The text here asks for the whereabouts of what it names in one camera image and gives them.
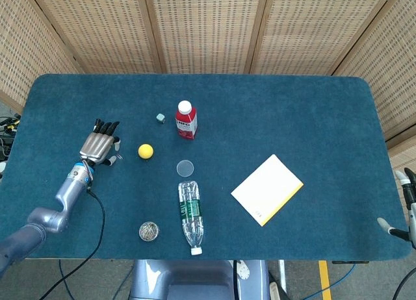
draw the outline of white bottle cap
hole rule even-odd
[[[202,254],[202,248],[201,247],[192,247],[190,249],[190,253],[192,256],[200,255]]]
[[[190,111],[192,110],[192,105],[190,104],[189,101],[181,101],[177,105],[177,109],[179,113],[181,113],[182,115],[188,115]]]

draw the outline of small cube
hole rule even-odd
[[[166,118],[163,114],[157,114],[156,119],[159,123],[164,123],[166,121]]]

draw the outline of green bottle label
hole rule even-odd
[[[202,216],[199,199],[192,199],[190,201],[182,201],[179,203],[179,207],[181,209],[181,219]]]

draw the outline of yellow paper edge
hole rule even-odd
[[[288,201],[289,201],[289,199],[290,198],[292,198],[293,197],[293,195],[294,194],[296,194],[297,193],[297,191],[298,190],[300,190],[300,188],[303,186],[304,184],[301,182],[294,190],[293,190],[293,193],[292,194],[290,194],[289,196],[287,196],[286,197],[286,199],[282,202],[282,203],[280,203],[277,207],[276,207],[276,209],[271,213],[271,214],[269,214],[267,217],[266,217],[266,219],[264,219],[264,221],[262,222],[262,223],[260,223],[260,225],[262,226],[262,227],[264,227],[265,226],[265,224],[276,214],[276,212],[277,211],[279,211],[284,205],[285,205],[285,203],[287,203]]]

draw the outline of yellow floor line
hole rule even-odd
[[[328,275],[328,265],[326,264],[325,260],[319,261],[319,275],[320,275],[320,286],[322,287],[322,289],[329,287],[330,277]],[[330,289],[327,289],[322,293],[322,299],[332,300]]]

